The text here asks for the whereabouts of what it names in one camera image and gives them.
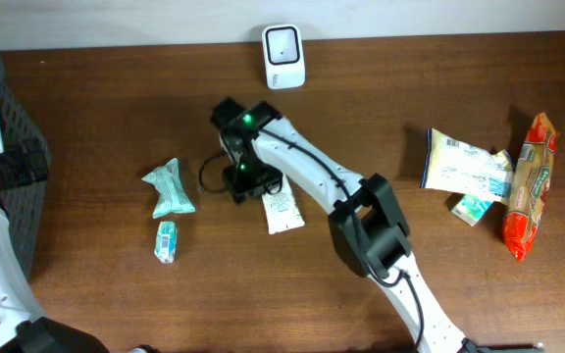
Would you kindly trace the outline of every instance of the orange snack bag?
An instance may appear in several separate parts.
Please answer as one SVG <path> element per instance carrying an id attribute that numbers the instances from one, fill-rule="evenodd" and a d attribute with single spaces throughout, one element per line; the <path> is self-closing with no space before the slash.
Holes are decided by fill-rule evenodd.
<path id="1" fill-rule="evenodd" d="M 519 261 L 525 259 L 536 238 L 550 188 L 558 136 L 546 114 L 540 113 L 520 152 L 502 228 L 505 245 Z"/>

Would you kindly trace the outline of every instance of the wire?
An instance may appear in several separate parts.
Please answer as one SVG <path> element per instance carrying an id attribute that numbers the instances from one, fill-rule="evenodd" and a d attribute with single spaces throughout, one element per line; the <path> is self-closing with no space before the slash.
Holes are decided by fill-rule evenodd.
<path id="1" fill-rule="evenodd" d="M 202 167 L 200 167 L 200 171 L 198 173 L 197 179 L 200 183 L 200 188 L 202 189 L 202 191 L 205 192 L 210 192 L 210 193 L 224 193 L 228 190 L 227 186 L 218 188 L 218 189 L 210 189 L 208 187 L 206 187 L 206 185 L 204 185 L 204 180 L 202 179 L 202 174 L 204 173 L 204 168 L 206 168 L 206 165 L 211 163 L 212 161 L 218 159 L 218 158 L 222 158 L 224 156 L 226 156 L 227 153 L 226 151 L 222 150 L 220 153 L 216 154 L 215 156 L 211 156 L 209 158 L 207 158 L 204 163 L 202 163 Z"/>
<path id="2" fill-rule="evenodd" d="M 346 204 L 347 204 L 347 208 L 348 208 L 348 213 L 350 214 L 350 217 L 352 218 L 352 225 L 354 227 L 354 237 L 355 240 L 357 242 L 357 247 L 360 249 L 361 248 L 361 241 L 360 241 L 360 220 L 358 215 L 356 214 L 356 212 L 354 211 L 354 209 L 352 208 L 351 205 L 351 199 L 352 196 L 350 196 L 350 192 L 348 191 L 347 187 L 344 185 L 343 180 L 341 180 L 334 172 L 333 170 L 331 170 L 331 168 L 329 168 L 329 166 L 322 161 L 318 156 L 316 156 L 313 152 L 307 150 L 306 148 L 299 146 L 297 143 L 292 142 L 287 140 L 286 138 L 279 136 L 271 131 L 265 130 L 265 129 L 260 129 L 259 132 L 263 132 L 275 139 L 277 139 L 278 141 L 286 144 L 287 146 L 289 146 L 289 148 L 295 148 L 298 151 L 304 153 L 305 155 L 307 155 L 308 157 L 310 157 L 312 160 L 314 160 L 317 164 L 319 164 L 328 174 L 329 176 L 331 176 L 331 178 L 334 180 L 334 182 L 336 183 L 336 185 L 341 188 L 341 190 L 343 191 L 343 194 L 346 197 Z M 411 280 L 411 277 L 409 276 L 409 274 L 407 274 L 404 270 L 400 270 L 400 272 L 398 273 L 398 277 L 396 278 L 396 280 L 392 283 L 386 282 L 384 279 L 382 279 L 374 270 L 374 268 L 372 267 L 372 264 L 370 264 L 370 261 L 368 260 L 367 256 L 365 253 L 363 253 L 362 251 L 360 251 L 361 256 L 363 257 L 363 261 L 365 262 L 366 267 L 368 268 L 368 271 L 370 273 L 370 276 L 379 284 L 382 285 L 384 287 L 387 288 L 392 288 L 397 286 L 400 281 L 405 278 L 405 280 L 407 281 L 407 284 L 409 285 L 409 288 L 411 289 L 411 294 L 413 295 L 413 300 L 416 303 L 416 309 L 418 311 L 418 316 L 420 318 L 420 331 L 418 333 L 418 338 L 415 341 L 414 344 L 414 348 L 413 348 L 413 352 L 417 352 L 418 348 L 420 347 L 420 344 L 422 343 L 422 338 L 424 336 L 424 314 L 422 312 L 422 303 L 420 302 L 420 298 L 418 297 L 418 292 L 415 289 L 415 286 L 413 285 L 413 281 Z"/>

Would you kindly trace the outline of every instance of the brown wooden surface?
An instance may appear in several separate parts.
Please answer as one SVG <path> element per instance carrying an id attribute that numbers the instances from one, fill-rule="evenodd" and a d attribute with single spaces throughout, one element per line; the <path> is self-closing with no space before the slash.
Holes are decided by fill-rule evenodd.
<path id="1" fill-rule="evenodd" d="M 307 222 L 268 235 L 260 200 L 235 207 L 196 186 L 219 149 L 211 108 L 268 100 L 334 160 L 391 180 L 426 281 L 450 319 L 485 344 L 565 352 L 565 32 L 305 43 L 308 77 L 271 91 L 260 44 L 4 53 L 8 83 L 54 154 L 31 286 L 47 314 L 112 349 L 342 351 L 411 338 L 381 291 L 334 253 L 326 215 L 296 191 Z M 419 189 L 435 127 L 516 156 L 532 117 L 562 131 L 533 251 L 500 240 L 503 208 L 476 227 L 450 193 Z M 197 213 L 172 265 L 153 255 L 153 187 L 170 158 Z M 213 184 L 223 163 L 212 165 Z"/>

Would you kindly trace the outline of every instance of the plastic bin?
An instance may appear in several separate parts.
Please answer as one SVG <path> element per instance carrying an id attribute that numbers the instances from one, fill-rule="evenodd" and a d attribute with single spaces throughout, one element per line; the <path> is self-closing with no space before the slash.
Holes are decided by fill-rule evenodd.
<path id="1" fill-rule="evenodd" d="M 18 144 L 27 138 L 38 138 L 45 151 L 47 164 L 50 164 L 51 153 L 47 148 L 45 137 L 6 86 L 4 76 L 4 65 L 0 58 L 0 117 L 4 122 L 4 146 Z M 42 181 L 30 186 L 5 190 L 1 195 L 10 215 L 12 247 L 27 279 L 34 257 L 46 183 Z"/>

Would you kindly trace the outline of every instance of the green led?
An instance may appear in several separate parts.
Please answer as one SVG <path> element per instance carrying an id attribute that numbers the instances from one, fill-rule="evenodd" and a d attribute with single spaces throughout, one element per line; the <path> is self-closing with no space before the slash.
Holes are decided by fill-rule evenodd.
<path id="1" fill-rule="evenodd" d="M 251 115 L 246 114 L 246 115 L 243 116 L 243 123 L 244 124 L 250 125 L 250 124 L 252 124 L 252 121 L 253 121 L 253 119 L 252 119 Z"/>

